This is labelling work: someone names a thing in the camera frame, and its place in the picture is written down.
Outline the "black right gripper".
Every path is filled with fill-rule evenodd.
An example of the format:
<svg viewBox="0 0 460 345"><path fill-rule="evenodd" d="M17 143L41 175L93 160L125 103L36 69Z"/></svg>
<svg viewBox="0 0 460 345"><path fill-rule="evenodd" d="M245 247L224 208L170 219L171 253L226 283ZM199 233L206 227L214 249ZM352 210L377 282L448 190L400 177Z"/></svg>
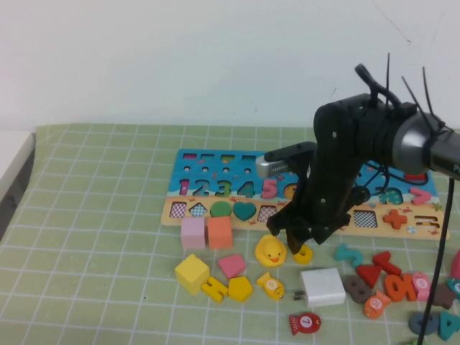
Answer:
<svg viewBox="0 0 460 345"><path fill-rule="evenodd" d="M305 234L311 234L317 244L350 222L349 210L359 205L356 174L338 172L302 172L293 199L267 220L273 234L286 231L287 245L297 254L305 244Z"/></svg>

